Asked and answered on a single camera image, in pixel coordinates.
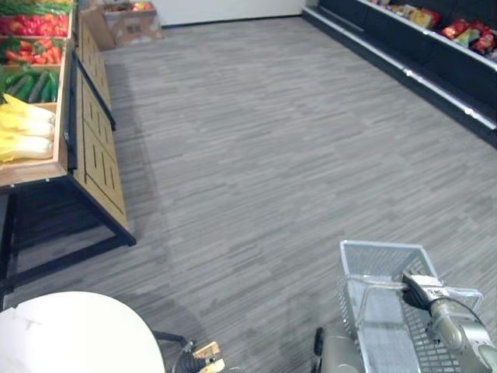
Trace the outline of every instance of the black shelf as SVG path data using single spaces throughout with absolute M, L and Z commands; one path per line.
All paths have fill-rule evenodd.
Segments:
M 346 3 L 362 5 L 357 0 L 334 2 L 334 4 L 338 4 L 339 8 Z M 355 11 L 349 13 L 349 15 L 355 15 L 357 19 L 363 20 L 360 25 L 352 22 L 350 17 L 347 17 L 345 13 L 336 15 L 322 7 L 306 7 L 303 17 L 320 30 L 346 45 L 356 54 L 396 78 L 403 85 L 423 96 L 431 104 L 439 107 L 470 131 L 473 131 L 476 135 L 497 148 L 497 120 L 495 117 L 497 113 L 497 96 L 495 96 L 493 105 L 482 102 L 478 97 L 471 95 L 467 89 L 462 89 L 460 86 L 453 84 L 450 79 L 437 74 L 436 71 L 431 69 L 432 66 L 429 64 L 433 55 L 436 55 L 433 53 L 433 50 L 429 51 L 429 53 L 416 56 L 414 53 L 419 48 L 411 48 L 411 46 L 405 48 L 392 47 L 391 40 L 386 40 L 385 42 L 385 40 L 380 38 L 384 30 L 379 30 L 377 33 L 371 32 L 374 28 L 371 25 L 368 26 L 367 19 L 370 17 L 370 13 L 368 14 L 367 10 L 369 8 L 369 6 L 363 8 L 363 10 L 366 10 L 364 14 L 358 8 L 354 8 Z M 404 22 L 401 24 L 403 27 L 412 28 L 411 24 Z M 422 46 L 426 49 L 430 49 L 431 47 L 436 49 L 436 46 L 442 46 L 449 51 L 457 53 L 457 48 L 438 43 L 436 40 L 426 37 L 418 30 L 415 31 L 415 35 L 422 37 L 423 40 L 427 40 L 427 44 L 423 44 Z M 392 36 L 392 39 L 395 40 L 396 37 L 399 41 L 404 41 L 397 34 Z M 458 56 L 461 55 L 464 55 L 464 58 L 471 61 L 471 63 L 478 64 L 480 68 L 490 70 L 492 74 L 497 72 L 494 69 L 489 69 L 486 64 L 480 63 L 478 59 L 469 57 L 467 54 L 458 53 Z

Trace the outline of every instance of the snack bag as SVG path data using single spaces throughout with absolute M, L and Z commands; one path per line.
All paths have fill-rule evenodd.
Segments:
M 436 27 L 439 23 L 440 20 L 442 19 L 442 16 L 440 13 L 434 12 L 433 10 L 427 9 L 427 8 L 422 8 L 421 9 L 423 12 L 427 12 L 432 16 L 432 22 L 429 25 L 429 28 L 432 29 L 433 27 Z
M 452 24 L 442 30 L 442 35 L 448 39 L 454 40 L 461 35 L 469 27 L 469 23 L 465 19 L 456 19 Z
M 495 36 L 489 29 L 484 29 L 480 34 L 480 38 L 470 46 L 473 51 L 479 54 L 487 54 L 494 47 Z
M 472 41 L 477 40 L 480 37 L 480 30 L 473 29 L 469 27 L 466 31 L 464 31 L 461 35 L 459 35 L 454 41 L 465 48 L 469 47 L 469 44 Z
M 426 29 L 432 24 L 433 16 L 429 12 L 425 12 L 422 9 L 416 9 L 411 13 L 409 19 L 421 27 Z

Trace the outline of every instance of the white round table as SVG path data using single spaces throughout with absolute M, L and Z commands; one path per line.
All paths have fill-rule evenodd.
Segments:
M 0 313 L 0 372 L 165 373 L 157 340 L 127 305 L 85 292 Z

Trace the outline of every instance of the green vegetable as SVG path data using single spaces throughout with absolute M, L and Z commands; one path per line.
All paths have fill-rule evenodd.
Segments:
M 34 86 L 33 90 L 30 93 L 30 97 L 28 98 L 28 103 L 35 103 L 38 97 L 40 96 L 41 90 L 44 88 L 45 83 L 48 80 L 48 71 L 44 71 L 41 73 L 38 82 Z
M 40 102 L 47 103 L 50 101 L 50 90 L 52 89 L 52 81 L 47 80 L 44 88 L 41 90 Z
M 57 102 L 57 91 L 59 90 L 59 75 L 58 72 L 56 71 L 51 71 L 50 72 L 50 82 L 52 83 L 50 85 L 50 101 L 52 103 Z
M 28 96 L 30 95 L 31 91 L 33 90 L 33 87 L 34 87 L 34 78 L 31 75 L 27 75 L 27 81 L 23 85 L 21 90 L 16 94 L 16 97 L 25 102 Z
M 5 80 L 5 84 L 9 87 L 12 84 L 16 84 L 21 78 L 25 75 L 24 72 L 20 72 L 18 74 L 12 74 L 7 77 Z
M 30 80 L 30 78 L 33 79 L 29 75 L 24 75 L 15 85 L 7 90 L 7 93 L 10 96 L 16 96 L 17 92 Z
M 47 13 L 60 15 L 69 14 L 76 6 L 75 3 L 63 2 L 20 2 L 19 0 L 2 0 L 0 2 L 0 15 L 2 16 L 17 16 L 23 14 L 25 16 L 43 16 Z

